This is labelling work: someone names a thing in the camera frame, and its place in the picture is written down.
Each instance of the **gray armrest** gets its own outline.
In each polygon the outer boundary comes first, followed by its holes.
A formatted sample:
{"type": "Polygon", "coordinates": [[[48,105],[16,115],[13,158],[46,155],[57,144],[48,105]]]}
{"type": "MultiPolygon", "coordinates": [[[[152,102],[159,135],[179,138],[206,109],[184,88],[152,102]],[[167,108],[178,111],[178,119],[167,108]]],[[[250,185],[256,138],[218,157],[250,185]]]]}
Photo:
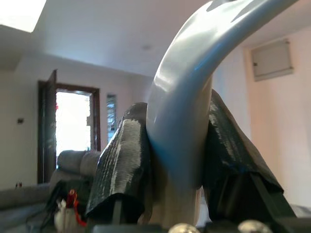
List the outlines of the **gray armrest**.
{"type": "Polygon", "coordinates": [[[46,202],[50,184],[0,191],[0,210],[46,202]]]}

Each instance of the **open door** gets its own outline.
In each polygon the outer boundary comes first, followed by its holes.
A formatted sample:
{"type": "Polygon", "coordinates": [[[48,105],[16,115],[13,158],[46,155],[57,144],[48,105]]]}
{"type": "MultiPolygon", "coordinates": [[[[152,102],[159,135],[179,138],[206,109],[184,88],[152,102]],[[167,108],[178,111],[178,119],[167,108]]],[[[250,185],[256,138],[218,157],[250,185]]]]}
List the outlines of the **open door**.
{"type": "Polygon", "coordinates": [[[38,183],[47,183],[56,168],[56,77],[39,82],[38,183]]]}

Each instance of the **metal screw head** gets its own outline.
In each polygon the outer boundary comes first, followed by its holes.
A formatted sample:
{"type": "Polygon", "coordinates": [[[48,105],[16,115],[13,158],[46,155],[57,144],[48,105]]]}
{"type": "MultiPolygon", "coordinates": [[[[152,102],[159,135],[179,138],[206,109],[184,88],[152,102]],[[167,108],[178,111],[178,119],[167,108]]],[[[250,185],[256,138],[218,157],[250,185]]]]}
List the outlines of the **metal screw head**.
{"type": "Polygon", "coordinates": [[[179,223],[170,228],[169,233],[200,233],[198,229],[187,223],[179,223]]]}
{"type": "Polygon", "coordinates": [[[239,224],[241,233],[273,233],[268,226],[257,220],[246,220],[239,224]]]}

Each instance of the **white wall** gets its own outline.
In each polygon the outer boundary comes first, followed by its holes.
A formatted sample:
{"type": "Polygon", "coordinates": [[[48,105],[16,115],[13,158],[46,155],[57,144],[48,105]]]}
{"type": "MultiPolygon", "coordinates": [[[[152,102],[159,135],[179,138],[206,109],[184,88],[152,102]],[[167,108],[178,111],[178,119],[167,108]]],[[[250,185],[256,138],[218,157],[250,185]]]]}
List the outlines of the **white wall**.
{"type": "Polygon", "coordinates": [[[153,77],[145,76],[133,76],[131,77],[130,85],[132,89],[132,101],[137,102],[148,102],[148,98],[151,91],[151,84],[153,77]]]}
{"type": "Polygon", "coordinates": [[[254,82],[245,50],[252,139],[289,202],[311,206],[311,27],[287,38],[291,75],[254,82]]]}
{"type": "Polygon", "coordinates": [[[294,74],[254,82],[248,48],[214,74],[238,124],[261,152],[292,204],[311,206],[311,27],[288,35],[294,74]]]}
{"type": "Polygon", "coordinates": [[[135,100],[145,100],[145,90],[132,92],[139,83],[133,74],[98,68],[51,57],[24,57],[14,73],[0,71],[0,189],[36,183],[37,81],[47,80],[58,69],[58,82],[100,88],[101,145],[107,144],[106,95],[117,95],[117,117],[135,100]],[[17,118],[25,118],[17,125],[17,118]]]}
{"type": "Polygon", "coordinates": [[[213,75],[213,88],[219,93],[239,127],[251,138],[247,102],[246,74],[243,50],[233,50],[218,66],[213,75]]]}

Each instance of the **electrical panel box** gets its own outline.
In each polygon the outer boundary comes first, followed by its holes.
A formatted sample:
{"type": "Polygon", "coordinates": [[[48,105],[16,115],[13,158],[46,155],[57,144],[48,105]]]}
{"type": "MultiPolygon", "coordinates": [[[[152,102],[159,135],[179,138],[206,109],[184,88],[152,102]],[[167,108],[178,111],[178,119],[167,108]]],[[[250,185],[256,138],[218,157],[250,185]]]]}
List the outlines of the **electrical panel box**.
{"type": "Polygon", "coordinates": [[[292,74],[294,72],[290,42],[280,40],[251,51],[255,81],[292,74]]]}

